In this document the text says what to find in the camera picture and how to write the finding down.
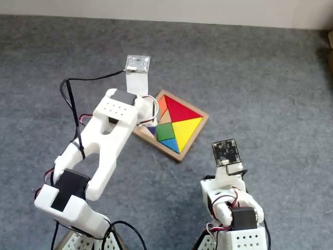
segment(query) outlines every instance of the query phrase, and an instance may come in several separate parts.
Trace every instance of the gray carpet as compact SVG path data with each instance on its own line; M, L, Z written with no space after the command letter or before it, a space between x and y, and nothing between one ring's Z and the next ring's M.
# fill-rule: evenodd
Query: gray carpet
M119 70L127 54L151 56L151 94L166 89L210 119L181 164L132 135L94 209L135 225L150 250L190 249L209 221L199 181L215 172L210 144L235 138L272 249L331 249L325 33L55 17L0 16L0 25L0 249L49 249L55 223L34 208L33 190L74 135L60 81ZM74 84L78 112L91 112L113 87L125 90L125 76ZM96 166L94 156L76 169Z

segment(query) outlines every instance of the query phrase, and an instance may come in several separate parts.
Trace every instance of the red triangle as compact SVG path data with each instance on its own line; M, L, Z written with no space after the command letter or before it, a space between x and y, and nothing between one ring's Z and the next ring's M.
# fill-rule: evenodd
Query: red triangle
M166 105L168 106L172 122L184 121L184 120L202 117L198 113L194 112L188 107L185 107L183 104L176 102L170 97L165 96L165 101Z

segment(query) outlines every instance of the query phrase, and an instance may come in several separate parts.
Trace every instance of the green square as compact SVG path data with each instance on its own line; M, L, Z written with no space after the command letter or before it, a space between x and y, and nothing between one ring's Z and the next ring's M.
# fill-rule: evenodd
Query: green square
M175 138L175 134L173 133L173 128L171 123L164 123L164 124L158 124L156 126L156 135L157 140L164 141L171 138Z

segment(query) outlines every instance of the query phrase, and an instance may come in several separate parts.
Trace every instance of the tangram puzzle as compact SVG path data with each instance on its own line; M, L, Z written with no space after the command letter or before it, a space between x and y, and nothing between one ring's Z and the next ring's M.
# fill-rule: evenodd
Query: tangram puzzle
M133 132L160 150L182 161L208 119L208 114L162 90L156 100L160 118L156 127L139 127Z

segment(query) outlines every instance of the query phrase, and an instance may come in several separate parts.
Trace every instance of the white bracket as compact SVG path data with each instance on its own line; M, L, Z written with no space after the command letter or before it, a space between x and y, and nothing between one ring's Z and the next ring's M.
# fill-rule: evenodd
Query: white bracket
M148 94L149 56L127 56L125 66L127 92L135 95Z

